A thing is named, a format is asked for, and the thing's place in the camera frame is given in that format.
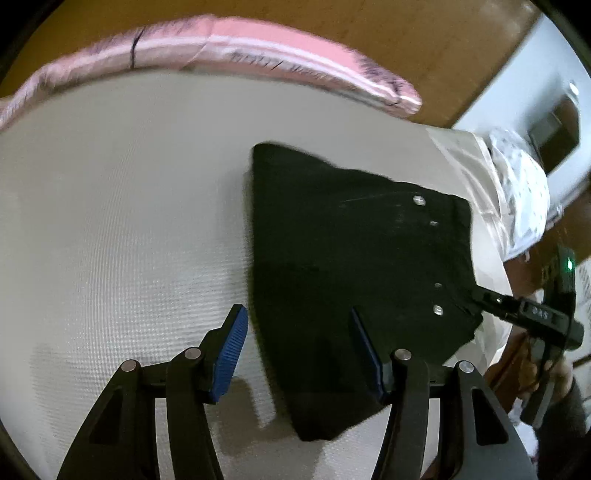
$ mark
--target textured white fabric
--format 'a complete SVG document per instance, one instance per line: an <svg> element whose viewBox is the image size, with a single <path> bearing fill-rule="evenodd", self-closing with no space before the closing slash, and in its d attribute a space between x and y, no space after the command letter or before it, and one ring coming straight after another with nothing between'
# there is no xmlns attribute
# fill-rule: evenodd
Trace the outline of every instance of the textured white fabric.
<svg viewBox="0 0 591 480"><path fill-rule="evenodd" d="M492 161L509 207L509 249L505 257L509 260L544 235L550 191L544 170L531 156L531 147L517 133L495 128L490 138Z"/></svg>
<svg viewBox="0 0 591 480"><path fill-rule="evenodd" d="M56 95L0 134L0 417L42 479L124 359L167 361L248 304L249 152L261 141L470 200L424 126L278 82L130 73ZM472 250L478 283L510 293L477 209ZM508 333L486 316L459 355L482 370ZM303 443L273 385L251 327L229 393L207 409L227 479L371 477L388 410ZM158 454L172 478L165 442Z"/></svg>
<svg viewBox="0 0 591 480"><path fill-rule="evenodd" d="M505 258L510 248L509 208L484 140L469 132L456 131L456 135L450 135L449 130L433 127L427 131L464 180L472 209L480 213L499 255Z"/></svg>

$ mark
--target white wall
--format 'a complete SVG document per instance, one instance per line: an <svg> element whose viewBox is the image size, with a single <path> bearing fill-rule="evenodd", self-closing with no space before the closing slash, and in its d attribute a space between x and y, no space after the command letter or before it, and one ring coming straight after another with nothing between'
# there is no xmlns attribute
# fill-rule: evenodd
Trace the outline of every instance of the white wall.
<svg viewBox="0 0 591 480"><path fill-rule="evenodd" d="M549 176L557 205L591 170L591 78L560 31L542 16L521 47L454 128L482 136L493 127L524 134L570 81L579 89L580 145Z"/></svg>

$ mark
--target person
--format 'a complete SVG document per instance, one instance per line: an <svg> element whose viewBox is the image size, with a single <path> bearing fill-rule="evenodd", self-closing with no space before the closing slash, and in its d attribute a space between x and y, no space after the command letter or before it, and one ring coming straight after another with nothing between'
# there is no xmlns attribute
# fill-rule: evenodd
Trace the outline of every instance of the person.
<svg viewBox="0 0 591 480"><path fill-rule="evenodd" d="M538 478L578 480L591 478L591 434L586 433L583 399L573 375L573 365L562 357L555 365L546 362L555 382L554 395L538 438ZM519 372L520 397L527 399L539 388L538 366L527 357Z"/></svg>

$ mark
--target blue gripper pad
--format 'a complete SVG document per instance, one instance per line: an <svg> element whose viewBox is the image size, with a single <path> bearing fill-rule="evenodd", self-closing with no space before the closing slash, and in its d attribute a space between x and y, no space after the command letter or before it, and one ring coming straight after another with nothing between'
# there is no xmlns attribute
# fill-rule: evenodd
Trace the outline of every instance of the blue gripper pad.
<svg viewBox="0 0 591 480"><path fill-rule="evenodd" d="M378 403L386 405L394 383L392 362L380 359L356 309L351 310L349 334L368 390Z"/></svg>
<svg viewBox="0 0 591 480"><path fill-rule="evenodd" d="M217 403L227 393L247 332L248 312L243 305L236 304L223 325L210 330L201 342L207 376L204 390L211 403Z"/></svg>

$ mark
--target wooden floor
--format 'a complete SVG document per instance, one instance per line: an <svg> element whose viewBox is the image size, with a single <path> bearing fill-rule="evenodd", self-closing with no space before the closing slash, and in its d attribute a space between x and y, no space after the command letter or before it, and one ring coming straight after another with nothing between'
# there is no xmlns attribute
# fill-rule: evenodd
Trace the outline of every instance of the wooden floor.
<svg viewBox="0 0 591 480"><path fill-rule="evenodd" d="M466 110L539 16L528 0L65 0L24 46L0 97L101 38L205 13L277 22L360 50L417 88L424 106L413 121L439 127Z"/></svg>

